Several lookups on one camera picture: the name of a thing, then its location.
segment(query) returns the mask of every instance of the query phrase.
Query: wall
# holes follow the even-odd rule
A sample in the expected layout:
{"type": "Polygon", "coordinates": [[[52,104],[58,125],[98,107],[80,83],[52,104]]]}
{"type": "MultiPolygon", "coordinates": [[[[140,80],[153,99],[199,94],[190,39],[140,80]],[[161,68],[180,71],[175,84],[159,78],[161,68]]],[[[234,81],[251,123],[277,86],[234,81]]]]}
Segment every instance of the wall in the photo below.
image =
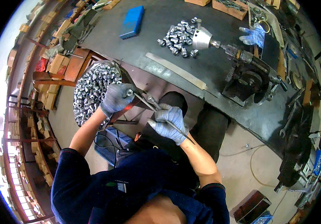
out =
{"type": "Polygon", "coordinates": [[[15,11],[10,21],[6,25],[3,33],[0,36],[0,130],[3,129],[3,117],[6,109],[6,90],[5,83],[7,71],[7,57],[10,50],[15,45],[15,39],[19,35],[21,24],[26,23],[26,15],[30,14],[31,10],[40,0],[25,0],[15,11]]]}

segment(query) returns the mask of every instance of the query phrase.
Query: blue box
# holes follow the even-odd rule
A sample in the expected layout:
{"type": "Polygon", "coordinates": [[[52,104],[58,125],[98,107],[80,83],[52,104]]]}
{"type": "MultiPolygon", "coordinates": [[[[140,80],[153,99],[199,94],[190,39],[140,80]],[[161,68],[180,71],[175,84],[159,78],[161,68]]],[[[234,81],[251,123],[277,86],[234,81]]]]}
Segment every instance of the blue box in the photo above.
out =
{"type": "Polygon", "coordinates": [[[120,38],[126,39],[137,35],[143,13],[144,7],[142,5],[128,11],[122,24],[120,38]]]}

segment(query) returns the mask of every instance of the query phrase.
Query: wrench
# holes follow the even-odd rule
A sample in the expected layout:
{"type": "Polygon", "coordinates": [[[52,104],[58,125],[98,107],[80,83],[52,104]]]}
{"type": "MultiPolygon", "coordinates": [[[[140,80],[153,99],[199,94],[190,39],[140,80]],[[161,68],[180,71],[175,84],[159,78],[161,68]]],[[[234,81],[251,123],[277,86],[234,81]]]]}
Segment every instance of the wrench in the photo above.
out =
{"type": "Polygon", "coordinates": [[[305,91],[305,87],[302,87],[293,97],[293,100],[291,100],[291,102],[289,102],[288,104],[286,104],[286,106],[288,108],[291,108],[291,106],[298,100],[298,98],[300,98],[300,96],[302,95],[302,92],[305,91]]]}
{"type": "Polygon", "coordinates": [[[283,138],[285,137],[286,129],[287,129],[288,125],[290,124],[290,121],[292,120],[292,117],[293,117],[293,115],[295,113],[295,109],[296,109],[296,103],[294,104],[294,106],[293,106],[293,108],[291,110],[291,113],[289,115],[289,118],[287,119],[287,122],[286,122],[285,126],[283,127],[283,129],[280,130],[280,137],[283,137],[283,138]]]}
{"type": "Polygon", "coordinates": [[[291,61],[292,61],[292,57],[291,57],[291,55],[289,53],[287,53],[287,75],[286,75],[286,80],[289,82],[289,84],[291,84],[291,78],[290,78],[291,61]]]}

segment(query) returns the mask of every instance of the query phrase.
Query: workbench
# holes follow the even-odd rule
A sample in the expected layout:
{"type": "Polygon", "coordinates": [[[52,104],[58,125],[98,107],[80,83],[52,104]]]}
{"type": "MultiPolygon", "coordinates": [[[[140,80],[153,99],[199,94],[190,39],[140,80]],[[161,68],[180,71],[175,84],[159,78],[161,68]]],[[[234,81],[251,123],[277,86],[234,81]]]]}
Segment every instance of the workbench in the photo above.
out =
{"type": "MultiPolygon", "coordinates": [[[[171,25],[176,25],[183,19],[190,21],[195,16],[202,19],[202,26],[213,34],[214,39],[221,41],[222,44],[243,46],[239,37],[246,34],[241,32],[239,27],[248,27],[248,16],[245,16],[241,21],[213,9],[211,4],[201,7],[183,0],[123,0],[112,10],[100,12],[95,28],[82,47],[143,69],[204,99],[234,119],[282,158],[284,139],[279,137],[279,131],[285,125],[290,113],[290,109],[287,109],[285,104],[289,102],[297,90],[288,85],[288,91],[284,92],[279,87],[276,89],[272,101],[266,101],[261,106],[253,103],[253,96],[248,99],[247,105],[241,107],[221,95],[226,84],[226,75],[232,64],[222,49],[201,50],[196,59],[183,58],[180,54],[174,56],[169,49],[160,47],[157,42],[157,39],[163,39],[171,25]],[[120,28],[127,11],[140,5],[144,6],[145,13],[139,34],[122,40],[119,37],[120,28]],[[148,52],[175,64],[202,80],[206,83],[208,90],[199,89],[178,74],[150,60],[145,56],[148,52]]],[[[305,69],[303,63],[298,63],[298,67],[300,70],[305,69]]]]}

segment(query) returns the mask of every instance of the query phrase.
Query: brass ring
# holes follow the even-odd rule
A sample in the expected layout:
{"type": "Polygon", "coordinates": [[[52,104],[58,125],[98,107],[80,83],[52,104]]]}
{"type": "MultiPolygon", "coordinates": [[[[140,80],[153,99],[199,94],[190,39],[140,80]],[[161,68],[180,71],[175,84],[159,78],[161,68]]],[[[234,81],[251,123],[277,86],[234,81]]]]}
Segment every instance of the brass ring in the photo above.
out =
{"type": "Polygon", "coordinates": [[[269,30],[267,32],[265,32],[265,33],[269,33],[270,32],[270,25],[265,20],[259,20],[258,23],[260,24],[260,22],[266,23],[266,25],[269,28],[269,30]]]}

